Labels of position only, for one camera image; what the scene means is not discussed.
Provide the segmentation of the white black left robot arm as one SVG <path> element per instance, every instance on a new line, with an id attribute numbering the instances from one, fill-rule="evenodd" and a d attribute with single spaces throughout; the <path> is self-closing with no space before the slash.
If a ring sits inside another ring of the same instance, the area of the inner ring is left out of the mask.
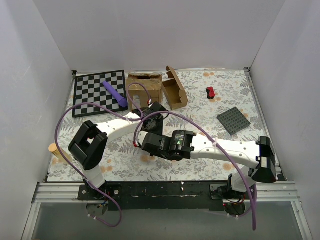
<path id="1" fill-rule="evenodd" d="M 117 119 L 93 123 L 88 120 L 82 124 L 68 146 L 73 158 L 80 164 L 85 182 L 90 183 L 89 194 L 95 200 L 106 196 L 105 179 L 100 170 L 100 162 L 108 143 L 133 133 L 138 124 L 150 114 L 157 112 L 151 119 L 156 119 L 154 129 L 163 126 L 161 111 L 167 111 L 160 103 L 154 102 L 149 107 L 139 111 L 131 111 L 125 116 L 117 115 Z"/>

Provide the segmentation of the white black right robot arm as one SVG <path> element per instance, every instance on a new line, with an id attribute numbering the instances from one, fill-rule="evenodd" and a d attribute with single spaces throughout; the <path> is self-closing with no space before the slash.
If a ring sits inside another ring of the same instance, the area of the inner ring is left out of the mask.
<path id="1" fill-rule="evenodd" d="M 206 136 L 192 131 L 175 130 L 172 136 L 141 131 L 137 142 L 151 156 L 170 161 L 183 159 L 211 159 L 242 165 L 240 172 L 228 178 L 227 195 L 237 199 L 255 183 L 272 184 L 277 181 L 275 151 L 269 137 L 258 141 L 218 139 L 212 143 Z"/>

